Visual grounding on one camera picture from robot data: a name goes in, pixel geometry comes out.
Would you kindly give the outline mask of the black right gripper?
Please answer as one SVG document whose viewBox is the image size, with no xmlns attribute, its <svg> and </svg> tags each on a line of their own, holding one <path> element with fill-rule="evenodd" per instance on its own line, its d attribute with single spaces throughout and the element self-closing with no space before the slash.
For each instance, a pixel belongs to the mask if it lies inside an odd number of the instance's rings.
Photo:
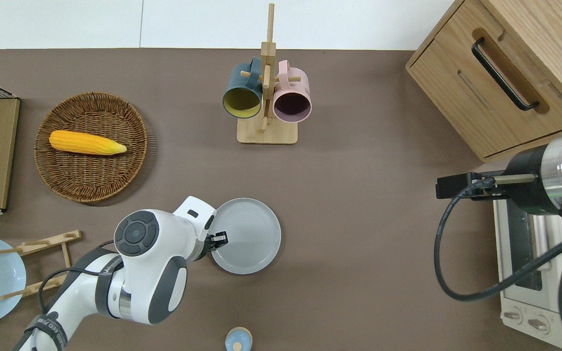
<svg viewBox="0 0 562 351">
<path fill-rule="evenodd" d="M 437 178 L 436 198 L 454 198 L 463 189 L 487 177 L 501 176 L 503 171 L 487 171 L 483 173 L 463 173 Z M 506 199 L 506 193 L 498 186 L 478 188 L 468 191 L 465 198 L 473 201 Z"/>
</svg>

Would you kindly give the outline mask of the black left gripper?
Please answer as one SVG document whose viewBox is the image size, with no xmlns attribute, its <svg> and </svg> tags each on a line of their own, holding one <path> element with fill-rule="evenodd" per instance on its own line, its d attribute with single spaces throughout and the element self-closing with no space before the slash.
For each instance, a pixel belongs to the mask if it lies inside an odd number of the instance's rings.
<svg viewBox="0 0 562 351">
<path fill-rule="evenodd" d="M 201 242 L 200 252 L 194 258 L 194 261 L 200 260 L 205 257 L 210 251 L 216 251 L 228 244 L 227 233 L 216 233 L 214 235 L 207 234 L 205 241 Z"/>
</svg>

